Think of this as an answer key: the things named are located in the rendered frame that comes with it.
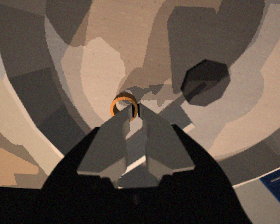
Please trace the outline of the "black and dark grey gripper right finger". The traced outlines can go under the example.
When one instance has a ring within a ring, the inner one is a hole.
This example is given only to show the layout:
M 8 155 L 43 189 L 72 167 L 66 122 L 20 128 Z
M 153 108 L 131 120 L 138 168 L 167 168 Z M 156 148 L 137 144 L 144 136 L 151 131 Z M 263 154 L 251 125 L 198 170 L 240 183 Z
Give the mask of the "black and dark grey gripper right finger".
M 147 170 L 156 178 L 170 174 L 175 186 L 196 190 L 221 206 L 237 224 L 253 224 L 248 218 L 228 177 L 216 160 L 176 124 L 171 124 L 148 107 L 137 104 L 147 135 Z

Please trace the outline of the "bronze bushing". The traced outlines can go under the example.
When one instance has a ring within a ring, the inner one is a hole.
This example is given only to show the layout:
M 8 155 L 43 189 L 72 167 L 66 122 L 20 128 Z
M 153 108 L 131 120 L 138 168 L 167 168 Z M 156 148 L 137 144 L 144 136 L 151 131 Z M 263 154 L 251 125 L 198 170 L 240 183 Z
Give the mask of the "bronze bushing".
M 130 120 L 134 120 L 135 117 L 137 116 L 137 113 L 138 113 L 138 107 L 137 107 L 137 100 L 136 98 L 131 94 L 131 93 L 127 93 L 127 92 L 124 92 L 124 93 L 120 93 L 118 94 L 115 99 L 113 100 L 112 104 L 111 104 L 111 107 L 110 107 L 110 112 L 111 112 L 111 115 L 112 117 L 117 114 L 118 112 L 120 112 L 118 110 L 118 108 L 116 107 L 116 102 L 118 102 L 119 100 L 128 100 L 130 101 L 131 103 L 133 103 L 134 107 L 135 107 L 135 110 L 134 110 L 134 117 Z

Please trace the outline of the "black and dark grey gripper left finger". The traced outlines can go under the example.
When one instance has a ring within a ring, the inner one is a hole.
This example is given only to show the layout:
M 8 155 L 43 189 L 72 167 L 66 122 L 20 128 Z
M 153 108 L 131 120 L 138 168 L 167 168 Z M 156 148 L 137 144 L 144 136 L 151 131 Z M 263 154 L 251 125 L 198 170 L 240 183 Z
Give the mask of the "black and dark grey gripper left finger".
M 95 127 L 60 160 L 43 184 L 25 224 L 42 224 L 69 199 L 98 189 L 102 177 L 109 177 L 119 188 L 120 177 L 128 166 L 124 140 L 130 132 L 134 110 L 133 103 L 126 106 Z

